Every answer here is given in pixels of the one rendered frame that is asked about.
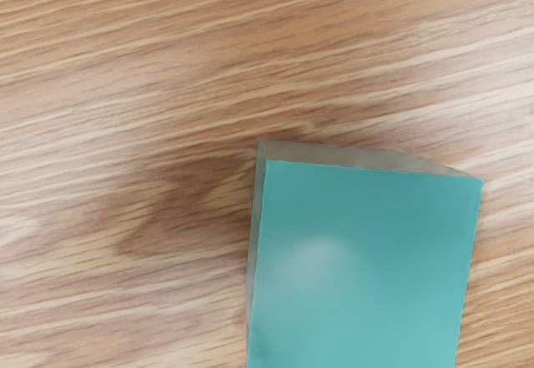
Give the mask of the teal rectangular block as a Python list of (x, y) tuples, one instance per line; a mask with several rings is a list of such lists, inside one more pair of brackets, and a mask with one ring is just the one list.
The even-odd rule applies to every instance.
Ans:
[(401, 151), (261, 140), (246, 368), (456, 368), (483, 184)]

